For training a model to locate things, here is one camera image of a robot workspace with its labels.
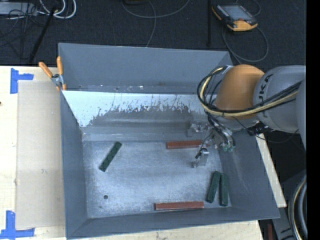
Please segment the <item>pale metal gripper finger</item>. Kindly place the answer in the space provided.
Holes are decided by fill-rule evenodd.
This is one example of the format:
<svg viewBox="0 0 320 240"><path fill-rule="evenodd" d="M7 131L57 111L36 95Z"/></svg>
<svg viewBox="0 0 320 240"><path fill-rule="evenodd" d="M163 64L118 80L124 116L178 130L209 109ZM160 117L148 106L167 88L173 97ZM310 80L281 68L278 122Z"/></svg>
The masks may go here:
<svg viewBox="0 0 320 240"><path fill-rule="evenodd" d="M189 128L186 130L186 136L191 138L195 135L204 134L207 130L207 124L204 122L192 122Z"/></svg>
<svg viewBox="0 0 320 240"><path fill-rule="evenodd" d="M193 168L197 168L199 166L205 166L206 163L207 163L207 159L208 159L208 156L209 156L209 151L207 148L201 148L195 158L194 158L194 161L191 162L191 166Z"/></svg>

